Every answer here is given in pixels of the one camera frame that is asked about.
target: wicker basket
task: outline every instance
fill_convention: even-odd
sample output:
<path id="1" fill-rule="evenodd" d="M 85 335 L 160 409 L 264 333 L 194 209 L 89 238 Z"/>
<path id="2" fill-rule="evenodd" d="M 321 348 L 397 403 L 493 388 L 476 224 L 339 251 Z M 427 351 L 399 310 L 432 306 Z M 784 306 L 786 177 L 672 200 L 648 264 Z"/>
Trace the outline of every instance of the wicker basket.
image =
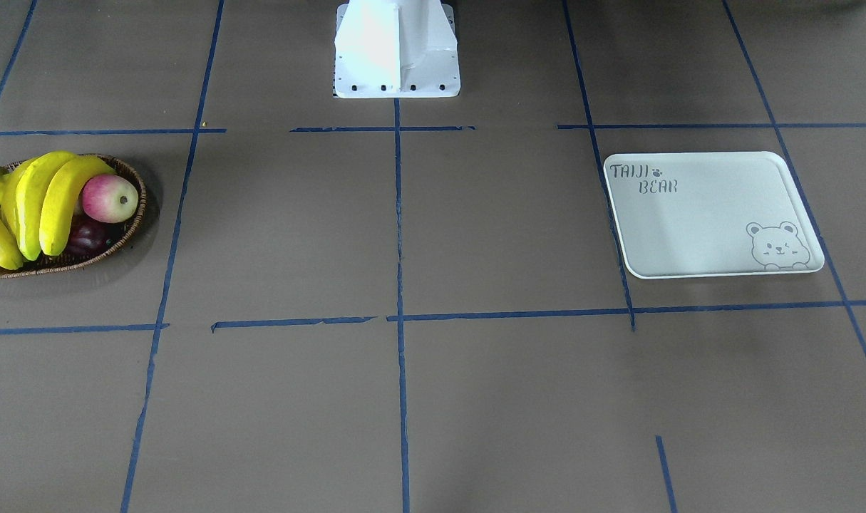
<path id="1" fill-rule="evenodd" d="M 71 256 L 71 254 L 59 254 L 59 256 L 50 257 L 45 254 L 41 254 L 38 259 L 34 261 L 28 261 L 24 263 L 24 266 L 21 269 L 11 271 L 8 269 L 4 269 L 0 267 L 0 279 L 4 277 L 20 277 L 20 276 L 34 276 L 41 275 L 47 273 L 58 273 L 62 271 L 71 271 L 74 269 L 81 269 L 81 267 L 87 267 L 96 262 L 100 262 L 100 260 L 106 259 L 106 257 L 111 256 L 111 254 L 116 253 L 123 246 L 125 246 L 126 242 L 132 238 L 134 233 L 138 230 L 140 222 L 142 221 L 143 215 L 145 215 L 145 205 L 147 204 L 147 190 L 145 189 L 145 183 L 142 181 L 142 178 L 138 175 L 132 166 L 127 165 L 127 163 L 119 160 L 115 157 L 111 157 L 110 155 L 98 155 L 98 153 L 85 153 L 85 155 L 96 155 L 100 157 L 104 162 L 108 163 L 116 171 L 116 174 L 122 176 L 122 178 L 127 179 L 129 182 L 138 189 L 138 209 L 135 211 L 135 214 L 130 219 L 124 221 L 123 223 L 118 224 L 119 230 L 122 232 L 122 236 L 116 241 L 113 246 L 107 249 L 105 252 L 98 254 L 98 256 Z M 11 172 L 13 169 L 18 167 L 21 162 L 13 162 L 10 165 L 5 166 L 5 168 Z"/>

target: white tray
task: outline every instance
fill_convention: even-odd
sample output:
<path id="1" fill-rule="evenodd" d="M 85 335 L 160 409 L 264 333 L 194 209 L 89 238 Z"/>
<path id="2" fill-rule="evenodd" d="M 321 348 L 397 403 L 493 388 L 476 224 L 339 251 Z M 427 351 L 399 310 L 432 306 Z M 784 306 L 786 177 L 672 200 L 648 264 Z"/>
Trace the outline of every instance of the white tray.
<path id="1" fill-rule="evenodd" d="M 823 248 L 775 153 L 628 153 L 606 159 L 603 172 L 622 256 L 641 279 L 823 268 Z"/>

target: white metal bracket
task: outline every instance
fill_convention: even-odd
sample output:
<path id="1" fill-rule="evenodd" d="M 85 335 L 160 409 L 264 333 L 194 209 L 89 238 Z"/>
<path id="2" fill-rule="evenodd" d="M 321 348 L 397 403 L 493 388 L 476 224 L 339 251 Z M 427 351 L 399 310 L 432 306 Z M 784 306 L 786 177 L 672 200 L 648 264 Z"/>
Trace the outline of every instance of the white metal bracket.
<path id="1" fill-rule="evenodd" d="M 350 0 L 338 7 L 340 98 L 458 96 L 455 12 L 440 0 Z"/>

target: fruit basket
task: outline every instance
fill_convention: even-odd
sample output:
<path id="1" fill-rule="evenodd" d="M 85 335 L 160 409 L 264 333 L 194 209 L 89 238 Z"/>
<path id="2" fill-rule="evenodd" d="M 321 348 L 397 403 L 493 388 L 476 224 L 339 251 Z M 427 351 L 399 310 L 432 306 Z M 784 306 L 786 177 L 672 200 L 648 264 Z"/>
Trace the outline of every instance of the fruit basket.
<path id="1" fill-rule="evenodd" d="M 59 254 L 59 256 L 50 257 L 47 256 L 47 254 L 41 254 L 36 260 L 25 262 L 24 266 L 18 270 L 3 269 L 3 267 L 0 266 L 0 279 L 82 269 L 82 267 L 93 265 L 94 263 L 107 259 L 107 257 L 115 254 L 117 251 L 122 249 L 135 232 L 138 231 L 140 223 L 142 223 L 142 218 L 145 216 L 145 206 L 147 204 L 147 190 L 145 188 L 145 183 L 138 175 L 138 172 L 136 172 L 132 166 L 123 162 L 123 160 L 119 160 L 110 155 L 99 155 L 99 153 L 85 153 L 85 155 L 95 155 L 100 157 L 100 159 L 116 171 L 116 175 L 127 179 L 138 190 L 138 208 L 135 211 L 135 214 L 123 223 L 117 224 L 115 227 L 116 234 L 119 238 L 113 243 L 113 246 L 110 246 L 103 253 L 97 254 L 97 256 L 74 256 L 74 254 L 63 253 Z M 10 163 L 10 165 L 4 167 L 6 171 L 12 172 L 21 162 L 23 162 L 23 160 L 20 160 L 20 162 Z"/>

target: bear drawing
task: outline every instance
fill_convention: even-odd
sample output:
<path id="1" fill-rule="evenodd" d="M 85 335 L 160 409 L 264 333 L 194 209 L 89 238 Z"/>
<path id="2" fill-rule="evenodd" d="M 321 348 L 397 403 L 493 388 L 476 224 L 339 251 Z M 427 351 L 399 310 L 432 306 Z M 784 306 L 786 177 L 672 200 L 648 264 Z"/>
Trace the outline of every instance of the bear drawing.
<path id="1" fill-rule="evenodd" d="M 746 233 L 753 238 L 753 259 L 765 266 L 766 271 L 808 269 L 810 250 L 800 242 L 793 223 L 784 221 L 777 227 L 750 223 L 746 225 Z"/>

